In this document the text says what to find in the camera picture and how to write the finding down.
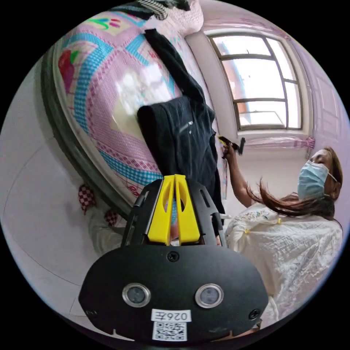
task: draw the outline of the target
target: pink quilt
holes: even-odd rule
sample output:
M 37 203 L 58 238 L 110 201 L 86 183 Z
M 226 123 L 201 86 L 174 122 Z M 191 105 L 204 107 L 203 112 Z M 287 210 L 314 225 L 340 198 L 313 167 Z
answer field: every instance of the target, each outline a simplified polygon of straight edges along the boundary
M 72 116 L 124 185 L 118 187 L 120 191 L 131 192 L 135 199 L 145 185 L 162 178 L 143 139 L 136 112 L 142 105 L 181 96 L 144 38 L 144 29 L 155 26 L 175 46 L 212 107 L 191 49 L 172 25 L 155 19 L 146 22 L 121 12 L 103 12 L 68 33 L 59 52 L 58 68 Z M 216 121 L 213 128 L 217 131 Z M 217 151 L 225 199 L 226 167 L 219 142 Z

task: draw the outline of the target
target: screw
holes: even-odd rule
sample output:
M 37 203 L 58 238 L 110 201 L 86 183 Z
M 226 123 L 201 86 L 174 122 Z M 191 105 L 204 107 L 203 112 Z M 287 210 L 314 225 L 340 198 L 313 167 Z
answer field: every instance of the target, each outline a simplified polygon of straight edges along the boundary
M 250 312 L 248 317 L 250 320 L 255 320 L 259 315 L 260 315 L 260 310 L 254 309 L 253 311 Z
M 168 259 L 171 263 L 174 263 L 174 262 L 178 261 L 179 258 L 180 258 L 180 256 L 179 256 L 179 253 L 177 253 L 177 252 L 170 252 L 170 253 L 167 255 L 167 259 Z

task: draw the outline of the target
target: red checkered cloth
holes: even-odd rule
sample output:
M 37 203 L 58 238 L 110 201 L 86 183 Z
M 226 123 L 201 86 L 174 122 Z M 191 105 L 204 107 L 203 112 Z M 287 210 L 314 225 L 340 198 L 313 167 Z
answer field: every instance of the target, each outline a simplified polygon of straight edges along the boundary
M 115 227 L 117 223 L 121 220 L 121 216 L 117 214 L 114 210 L 109 210 L 105 214 L 105 220 L 108 226 Z
M 96 206 L 96 200 L 95 200 L 95 194 L 93 190 L 87 186 L 87 185 L 81 185 L 79 187 L 79 202 L 81 205 L 81 209 L 84 212 L 84 215 L 86 214 L 86 211 Z

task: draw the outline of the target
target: white label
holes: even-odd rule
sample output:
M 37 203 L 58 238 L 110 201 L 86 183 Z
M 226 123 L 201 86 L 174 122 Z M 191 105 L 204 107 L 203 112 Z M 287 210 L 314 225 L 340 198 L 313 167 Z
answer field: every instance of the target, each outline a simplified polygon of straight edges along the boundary
M 153 322 L 192 322 L 191 310 L 159 310 L 152 309 Z
M 186 322 L 154 322 L 152 340 L 163 342 L 186 342 Z

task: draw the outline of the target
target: hair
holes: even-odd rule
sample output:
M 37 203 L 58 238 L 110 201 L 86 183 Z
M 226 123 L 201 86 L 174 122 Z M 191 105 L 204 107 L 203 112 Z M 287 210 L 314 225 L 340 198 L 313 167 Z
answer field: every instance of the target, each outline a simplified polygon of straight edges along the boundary
M 343 172 L 339 158 L 331 147 L 325 147 L 332 157 L 332 169 L 331 174 L 339 182 L 340 187 L 343 185 Z M 285 215 L 288 217 L 296 217 L 303 215 L 318 215 L 328 220 L 333 220 L 335 207 L 335 200 L 329 196 L 323 196 L 321 198 L 307 198 L 299 200 L 298 195 L 292 193 L 282 199 L 277 199 L 272 196 L 267 187 L 260 179 L 259 184 L 260 196 L 253 193 L 251 188 L 247 186 L 247 194 L 249 197 L 257 202 L 266 205 L 272 211 Z

